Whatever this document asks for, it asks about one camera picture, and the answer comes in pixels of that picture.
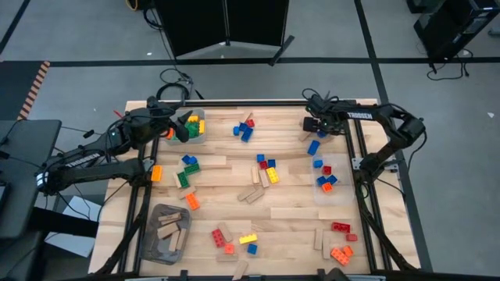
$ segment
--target red lego brick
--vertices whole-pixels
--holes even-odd
[[[347,223],[334,222],[331,224],[331,229],[333,231],[340,231],[343,233],[350,233],[351,232],[351,226]]]
[[[250,127],[250,128],[253,128],[255,126],[255,123],[253,122],[252,119],[248,119],[247,120],[247,125]]]
[[[331,175],[331,166],[323,166],[323,175]]]
[[[267,166],[267,162],[266,161],[259,162],[259,166],[260,166],[260,169],[267,169],[267,168],[269,168]]]
[[[345,239],[349,242],[356,242],[358,240],[358,236],[353,233],[345,234]]]
[[[220,229],[215,229],[212,231],[213,240],[216,242],[217,247],[224,247],[226,243],[224,243],[224,237],[220,232]]]

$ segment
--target blue lego brick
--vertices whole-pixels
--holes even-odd
[[[334,184],[337,181],[338,181],[338,179],[334,175],[328,176],[327,182]]]
[[[319,178],[316,179],[316,182],[321,187],[322,185],[324,185],[328,181],[327,181],[327,178],[325,178],[324,176],[320,176]]]
[[[255,244],[249,244],[247,252],[249,254],[257,254],[257,245],[255,245]]]
[[[245,132],[248,128],[247,123],[240,123],[240,131]]]
[[[182,162],[184,162],[184,164],[186,165],[189,165],[189,160],[191,159],[191,157],[189,157],[189,155],[185,155],[183,158],[182,158]]]
[[[319,141],[317,140],[313,140],[311,142],[311,145],[309,146],[309,150],[307,151],[307,153],[309,155],[314,155],[316,153],[316,151],[318,151],[318,148],[320,148],[320,143]]]
[[[247,128],[245,132],[243,133],[243,136],[241,136],[241,140],[244,142],[248,142],[250,140],[250,137],[252,136],[253,129],[252,128]]]
[[[189,158],[189,165],[194,165],[196,163],[198,163],[198,159],[195,156],[191,156]]]
[[[325,132],[323,132],[322,130],[319,130],[319,131],[317,132],[317,135],[318,135],[318,137],[320,137],[320,138],[324,138],[324,137],[326,137],[328,134],[327,134],[327,133],[325,133]]]
[[[316,161],[312,164],[312,166],[313,166],[314,168],[321,168],[321,167],[323,166],[323,160],[316,160]]]

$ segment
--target gray floor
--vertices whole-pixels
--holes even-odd
[[[0,0],[0,19],[7,2],[14,5]],[[404,0],[362,3],[378,57],[423,57],[413,32],[418,16],[409,13]],[[491,26],[500,24],[499,20]],[[4,26],[0,20],[0,33]],[[500,38],[489,37],[488,29],[468,46],[478,57],[500,56]],[[287,34],[297,39],[285,56],[368,56],[352,0],[291,0]],[[221,55],[269,57],[272,52],[222,47],[189,58]],[[53,61],[168,58],[158,32],[145,25],[140,13],[130,12],[123,2],[99,0],[33,0],[2,57]],[[164,68],[51,68],[30,117],[61,119],[67,126],[103,131],[116,120],[113,109],[123,110],[127,100],[145,99],[156,92],[162,85],[158,75]],[[495,150],[500,138],[500,65],[469,64],[469,78],[441,82],[425,77],[425,64],[380,68],[390,101],[422,116],[428,128],[429,141],[414,158],[411,176],[434,270],[500,276],[500,243],[495,236],[500,230],[500,175],[495,170],[500,161]],[[196,88],[206,98],[298,98],[304,87],[332,91],[342,98],[378,97],[367,64],[180,69],[194,78]],[[458,65],[449,65],[439,75],[458,73]],[[86,141],[79,133],[63,131],[57,145],[67,150]],[[102,196],[105,183],[81,189],[86,195]],[[77,192],[67,189],[64,194]],[[57,269],[70,266],[71,262],[51,261],[47,279],[54,279]],[[75,263],[75,270],[81,267]]]

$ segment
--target green lego brick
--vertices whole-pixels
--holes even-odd
[[[186,173],[178,173],[177,177],[179,178],[180,188],[189,187],[188,177],[186,176]]]
[[[189,165],[187,167],[184,168],[184,172],[186,173],[186,175],[192,175],[194,173],[197,173],[201,171],[200,170],[200,165],[198,163],[194,164],[194,165]]]

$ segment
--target lego brick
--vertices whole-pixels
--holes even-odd
[[[323,192],[331,192],[334,188],[331,186],[331,183],[324,183],[321,188],[323,189]]]
[[[201,170],[200,170],[200,165],[198,163],[184,167],[184,172],[186,173],[186,176],[192,175],[199,171]]]
[[[254,187],[249,187],[247,189],[245,189],[243,192],[241,192],[238,196],[237,196],[237,199],[239,201],[243,201],[244,199],[246,199],[248,196],[252,195],[254,192],[256,192],[257,190],[254,188]]]
[[[175,251],[177,247],[177,242],[179,241],[179,234],[180,234],[179,230],[172,233],[172,236],[170,238],[169,251]]]
[[[176,250],[182,250],[184,247],[184,240],[186,239],[187,229],[180,229],[179,240],[177,241]]]
[[[327,179],[324,177],[324,176],[320,176],[319,178],[316,179],[316,182],[318,183],[318,185],[321,187],[323,186],[325,183],[327,183]]]
[[[309,149],[307,150],[307,153],[309,155],[314,155],[317,151],[318,151],[318,148],[320,148],[320,143],[319,141],[317,140],[313,140],[311,142],[311,145],[309,145]]]
[[[340,231],[343,233],[350,233],[351,232],[351,226],[347,223],[333,222],[331,224],[331,229],[333,231]]]
[[[345,239],[349,242],[356,242],[358,240],[358,236],[354,233],[345,234]]]
[[[240,237],[240,244],[246,244],[254,241],[257,241],[257,234],[255,233]]]
[[[224,237],[224,239],[226,240],[226,242],[231,242],[233,240],[233,236],[231,235],[231,232],[227,228],[226,223],[219,222],[219,224],[217,225],[217,228],[222,233],[222,236]]]
[[[234,254],[234,244],[226,244],[224,246],[224,254]]]
[[[177,178],[179,179],[181,188],[189,187],[188,177],[186,176],[186,173],[184,172],[178,173]]]
[[[168,237],[170,234],[179,230],[176,222],[172,222],[167,224],[166,226],[162,226],[158,228],[158,238],[163,239]]]
[[[259,171],[255,166],[252,166],[252,182],[254,184],[259,183]]]
[[[250,137],[252,136],[253,129],[252,128],[247,128],[245,132],[243,133],[243,136],[241,136],[241,140],[244,142],[248,142],[250,140]]]
[[[222,236],[222,233],[220,232],[220,229],[215,229],[212,231],[212,237],[213,241],[216,243],[217,247],[224,247],[224,238]]]
[[[316,169],[317,169],[317,168],[321,168],[321,166],[323,166],[323,160],[316,160],[316,161],[312,164],[312,166],[313,166],[314,168],[316,168]]]
[[[267,166],[267,162],[266,161],[259,162],[259,167],[260,167],[260,169],[267,169],[267,168],[269,168]]]
[[[267,160],[267,166],[270,168],[276,168],[276,160],[274,159]]]
[[[342,251],[334,248],[331,251],[331,256],[334,257],[341,265],[346,266],[349,263],[349,257],[346,256]]]
[[[216,256],[216,261],[218,262],[238,261],[238,254],[218,254]]]
[[[189,157],[189,155],[185,155],[183,158],[182,158],[182,162],[184,162],[184,164],[186,165],[189,165],[189,159],[191,157]]]
[[[151,173],[151,181],[159,182],[162,180],[163,167],[160,165],[153,166],[153,172]]]
[[[255,122],[253,122],[252,119],[248,119],[246,123],[249,128],[253,128],[255,126]]]
[[[241,123],[247,122],[248,118],[250,118],[251,115],[252,115],[251,110],[247,110],[247,111],[243,112],[243,116],[241,117],[240,122]]]
[[[314,250],[321,250],[322,244],[323,244],[323,230],[316,229],[314,235]]]
[[[247,253],[257,254],[257,245],[250,243],[247,248]]]
[[[177,198],[183,199],[184,197],[186,197],[186,195],[194,193],[195,191],[196,191],[196,187],[185,188],[181,192],[179,192],[179,194],[177,195]]]
[[[191,156],[189,158],[189,165],[194,165],[196,163],[198,163],[198,159],[195,156]]]
[[[189,204],[189,208],[191,208],[191,210],[194,211],[197,208],[200,208],[200,204],[198,202],[198,199],[196,199],[196,196],[193,193],[186,195],[186,200],[187,200],[187,203]]]
[[[323,166],[323,175],[328,176],[331,174],[331,166]]]
[[[248,263],[246,261],[239,261],[236,266],[236,270],[234,270],[232,281],[240,280],[241,277],[245,274],[247,270]]]
[[[280,181],[280,178],[278,177],[278,174],[276,173],[276,170],[274,168],[268,168],[266,171],[271,183],[277,183]]]
[[[338,181],[338,179],[334,175],[328,176],[328,179],[327,179],[328,183],[335,184],[337,181]]]
[[[205,133],[205,120],[200,120],[200,127],[198,128],[200,134]]]
[[[350,257],[352,257],[354,255],[354,251],[352,250],[351,246],[345,246],[343,250],[344,250],[344,254],[348,258],[350,258]]]
[[[247,202],[249,204],[251,204],[255,200],[259,199],[263,195],[264,195],[264,189],[263,188],[257,188],[257,190],[254,193],[252,193],[250,196],[247,197]]]
[[[265,161],[266,156],[265,155],[257,155],[257,163]]]
[[[269,180],[267,179],[267,173],[264,170],[259,170],[260,182],[262,183],[262,187],[269,187]]]
[[[323,235],[323,258],[330,259],[330,239]]]

